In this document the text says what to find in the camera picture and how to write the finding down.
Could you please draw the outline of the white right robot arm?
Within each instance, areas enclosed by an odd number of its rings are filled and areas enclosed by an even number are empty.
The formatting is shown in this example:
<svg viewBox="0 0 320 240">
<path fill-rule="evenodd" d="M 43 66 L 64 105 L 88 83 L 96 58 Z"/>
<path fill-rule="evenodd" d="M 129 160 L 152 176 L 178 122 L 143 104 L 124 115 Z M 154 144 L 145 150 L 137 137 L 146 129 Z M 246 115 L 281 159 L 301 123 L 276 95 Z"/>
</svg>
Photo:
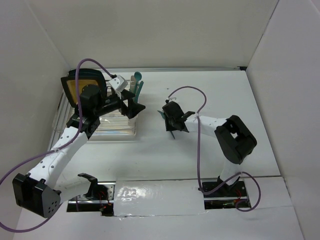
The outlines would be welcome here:
<svg viewBox="0 0 320 240">
<path fill-rule="evenodd" d="M 214 118 L 199 115 L 198 112 L 183 112 L 180 105 L 174 101 L 166 101 L 162 107 L 165 128 L 168 132 L 180 131 L 197 133 L 197 181 L 199 190 L 207 196 L 218 191 L 223 196 L 230 196 L 236 189 L 239 180 L 241 164 L 257 146 L 257 140 L 244 122 L 237 116 L 229 118 Z M 225 157 L 224 165 L 218 177 L 218 186 L 206 191 L 201 182 L 201 135 L 217 139 Z"/>
</svg>

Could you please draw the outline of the white taped cover panel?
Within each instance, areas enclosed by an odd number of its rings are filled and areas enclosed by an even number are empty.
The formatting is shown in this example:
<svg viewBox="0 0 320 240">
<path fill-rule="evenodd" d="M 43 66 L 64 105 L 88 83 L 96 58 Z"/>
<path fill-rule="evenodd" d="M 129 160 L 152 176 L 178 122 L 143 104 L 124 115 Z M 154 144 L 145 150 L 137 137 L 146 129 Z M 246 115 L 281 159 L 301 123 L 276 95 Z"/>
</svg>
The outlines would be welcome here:
<svg viewBox="0 0 320 240">
<path fill-rule="evenodd" d="M 117 217 L 193 216 L 206 212 L 196 180 L 118 181 L 113 211 Z"/>
</svg>

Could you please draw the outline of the white utensil holder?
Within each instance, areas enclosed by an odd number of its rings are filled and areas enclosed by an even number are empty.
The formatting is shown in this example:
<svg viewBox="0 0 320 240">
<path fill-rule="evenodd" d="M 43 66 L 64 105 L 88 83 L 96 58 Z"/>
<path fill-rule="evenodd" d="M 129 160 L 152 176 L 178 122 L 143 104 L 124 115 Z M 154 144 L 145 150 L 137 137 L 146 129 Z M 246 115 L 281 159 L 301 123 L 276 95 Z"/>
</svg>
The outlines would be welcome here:
<svg viewBox="0 0 320 240">
<path fill-rule="evenodd" d="M 129 91 L 132 93 L 134 93 L 135 83 L 136 83 L 136 79 L 135 79 L 134 75 L 132 75 L 130 77 L 130 88 L 129 88 Z M 134 118 L 128 120 L 129 127 L 134 127 L 134 124 L 136 122 L 137 117 L 138 116 L 135 116 Z"/>
</svg>

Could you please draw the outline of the yellow square plate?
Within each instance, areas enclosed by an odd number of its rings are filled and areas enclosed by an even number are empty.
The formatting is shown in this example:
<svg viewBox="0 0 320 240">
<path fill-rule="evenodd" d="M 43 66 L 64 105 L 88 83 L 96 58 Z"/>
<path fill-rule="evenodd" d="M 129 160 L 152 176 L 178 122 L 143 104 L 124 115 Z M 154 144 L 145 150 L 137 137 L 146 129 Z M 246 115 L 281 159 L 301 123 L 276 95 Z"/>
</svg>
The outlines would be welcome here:
<svg viewBox="0 0 320 240">
<path fill-rule="evenodd" d="M 61 83 L 68 102 L 72 108 L 76 108 L 78 105 L 76 94 L 76 77 L 74 75 L 62 77 Z M 82 93 L 83 88 L 87 85 L 96 85 L 101 91 L 106 90 L 107 87 L 105 78 L 103 76 L 80 75 L 78 77 L 78 91 L 80 94 Z"/>
</svg>

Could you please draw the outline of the dark teal plate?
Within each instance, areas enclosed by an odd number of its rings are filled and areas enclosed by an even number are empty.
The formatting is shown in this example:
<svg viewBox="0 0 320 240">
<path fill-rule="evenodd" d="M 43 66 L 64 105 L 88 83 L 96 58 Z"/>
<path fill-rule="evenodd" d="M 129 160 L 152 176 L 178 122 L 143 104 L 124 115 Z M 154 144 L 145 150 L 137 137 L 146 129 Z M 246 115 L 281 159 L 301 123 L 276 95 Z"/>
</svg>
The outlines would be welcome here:
<svg viewBox="0 0 320 240">
<path fill-rule="evenodd" d="M 72 69 L 68 72 L 68 76 L 75 76 L 76 75 L 76 69 Z M 104 75 L 101 71 L 91 68 L 81 68 L 79 70 L 79 77 L 80 76 L 95 76 L 99 78 L 104 78 Z"/>
</svg>

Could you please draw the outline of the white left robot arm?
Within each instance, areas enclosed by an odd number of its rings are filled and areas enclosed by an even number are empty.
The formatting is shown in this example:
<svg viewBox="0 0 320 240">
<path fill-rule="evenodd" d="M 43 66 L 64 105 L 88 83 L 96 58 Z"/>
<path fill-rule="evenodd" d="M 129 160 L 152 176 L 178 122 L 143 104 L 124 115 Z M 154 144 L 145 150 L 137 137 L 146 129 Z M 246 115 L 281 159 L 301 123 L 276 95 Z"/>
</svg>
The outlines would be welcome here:
<svg viewBox="0 0 320 240">
<path fill-rule="evenodd" d="M 75 110 L 60 139 L 44 154 L 40 162 L 26 174 L 12 180 L 16 204 L 43 218 L 53 216 L 62 203 L 83 195 L 92 200 L 99 193 L 98 179 L 79 173 L 72 182 L 58 179 L 78 150 L 85 145 L 100 125 L 100 116 L 115 110 L 132 119 L 146 107 L 134 101 L 135 94 L 126 89 L 106 89 L 87 84 L 74 88 Z"/>
</svg>

